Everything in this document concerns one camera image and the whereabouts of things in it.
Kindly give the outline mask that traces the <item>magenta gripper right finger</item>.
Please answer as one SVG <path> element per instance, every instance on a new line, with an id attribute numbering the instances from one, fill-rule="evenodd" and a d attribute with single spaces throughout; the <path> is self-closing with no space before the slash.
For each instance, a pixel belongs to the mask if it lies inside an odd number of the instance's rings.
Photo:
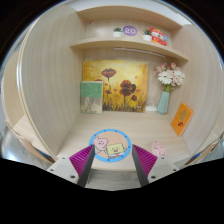
<path id="1" fill-rule="evenodd" d="M 157 157 L 137 145 L 132 145 L 132 157 L 140 185 L 148 185 L 148 174 L 156 163 Z"/>

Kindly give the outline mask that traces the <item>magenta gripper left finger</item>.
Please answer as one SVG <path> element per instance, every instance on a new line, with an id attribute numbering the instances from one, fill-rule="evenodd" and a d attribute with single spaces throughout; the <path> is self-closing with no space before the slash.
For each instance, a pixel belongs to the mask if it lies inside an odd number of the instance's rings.
<path id="1" fill-rule="evenodd" d="M 90 145 L 69 157 L 71 164 L 79 176 L 77 184 L 81 187 L 84 187 L 87 183 L 94 157 L 95 148 L 93 145 Z"/>

